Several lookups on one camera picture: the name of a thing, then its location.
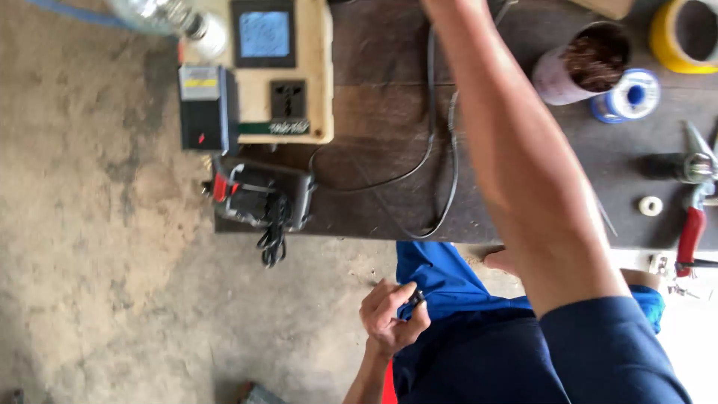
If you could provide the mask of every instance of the solder wire spool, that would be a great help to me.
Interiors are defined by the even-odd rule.
[[[700,0],[671,0],[653,17],[653,54],[676,73],[718,72],[718,6]]]
[[[629,69],[611,91],[591,98],[591,111],[600,121],[617,124],[645,118],[660,100],[656,75],[646,69]]]

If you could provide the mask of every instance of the yellow tape roll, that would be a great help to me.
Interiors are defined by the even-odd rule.
[[[695,60],[683,51],[678,42],[676,20],[687,1],[672,0],[658,9],[651,24],[651,50],[664,66],[676,73],[716,73],[718,72],[718,60],[706,62]]]

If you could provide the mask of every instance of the blue shirt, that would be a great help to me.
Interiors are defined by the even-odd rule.
[[[459,312],[393,363],[400,403],[690,403],[632,298]]]

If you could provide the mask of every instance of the electrical outlet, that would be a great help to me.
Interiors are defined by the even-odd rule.
[[[272,81],[270,98],[272,119],[307,118],[305,81]]]

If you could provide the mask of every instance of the red handle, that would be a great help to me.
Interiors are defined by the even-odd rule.
[[[698,248],[703,231],[706,229],[706,213],[696,208],[688,208],[686,224],[683,225],[683,233],[678,242],[678,256],[676,262],[682,264],[693,262],[693,254]],[[678,277],[686,277],[691,274],[692,268],[685,267],[677,270]]]

